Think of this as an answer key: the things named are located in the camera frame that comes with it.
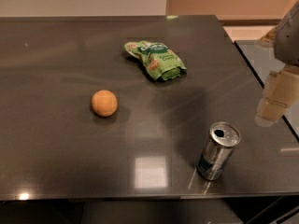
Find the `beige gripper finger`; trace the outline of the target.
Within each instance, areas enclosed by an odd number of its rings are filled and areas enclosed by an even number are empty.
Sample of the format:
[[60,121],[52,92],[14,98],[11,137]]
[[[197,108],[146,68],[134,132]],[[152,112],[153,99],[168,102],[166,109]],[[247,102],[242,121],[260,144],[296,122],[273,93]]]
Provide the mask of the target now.
[[257,107],[255,122],[270,127],[299,100],[299,67],[286,64],[274,77],[269,88],[263,87],[263,98]]

